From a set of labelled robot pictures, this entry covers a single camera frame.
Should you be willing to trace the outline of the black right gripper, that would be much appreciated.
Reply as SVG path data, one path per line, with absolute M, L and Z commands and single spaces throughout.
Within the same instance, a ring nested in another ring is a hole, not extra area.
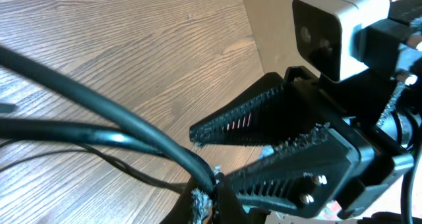
M 316 125 L 228 174 L 243 205 L 310 218 L 335 198 L 341 207 L 338 217 L 349 219 L 415 167 L 410 155 L 415 117 L 400 100 L 407 91 L 403 82 L 365 70 L 335 83 L 306 67 L 288 68 L 285 79 L 338 132 L 328 124 Z M 359 155 L 362 165 L 349 178 Z

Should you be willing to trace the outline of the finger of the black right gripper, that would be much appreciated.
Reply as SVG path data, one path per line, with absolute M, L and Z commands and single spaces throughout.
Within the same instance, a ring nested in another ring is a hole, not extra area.
M 192 125 L 190 141 L 198 146 L 266 146 L 308 133 L 315 119 L 286 85 L 278 73 L 265 74 L 230 103 Z

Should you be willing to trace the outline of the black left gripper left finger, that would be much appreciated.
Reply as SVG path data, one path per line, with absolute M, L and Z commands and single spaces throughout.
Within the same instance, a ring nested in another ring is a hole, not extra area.
M 203 224 L 212 209 L 212 199 L 190 178 L 171 211 L 160 224 Z

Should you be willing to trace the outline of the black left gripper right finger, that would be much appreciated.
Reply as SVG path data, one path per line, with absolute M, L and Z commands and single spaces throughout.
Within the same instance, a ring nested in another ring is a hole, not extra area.
M 231 183 L 223 173 L 216 175 L 216 196 L 214 200 L 214 224 L 264 224 L 270 215 L 268 210 L 252 208 L 247 213 L 240 204 Z

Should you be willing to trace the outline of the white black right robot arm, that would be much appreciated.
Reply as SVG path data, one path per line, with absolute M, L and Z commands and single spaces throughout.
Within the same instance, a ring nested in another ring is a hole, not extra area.
M 421 160 L 421 0 L 293 0 L 308 66 L 269 72 L 191 126 L 193 143 L 270 146 L 231 172 L 237 202 L 297 217 L 361 215 L 400 177 L 403 222 Z

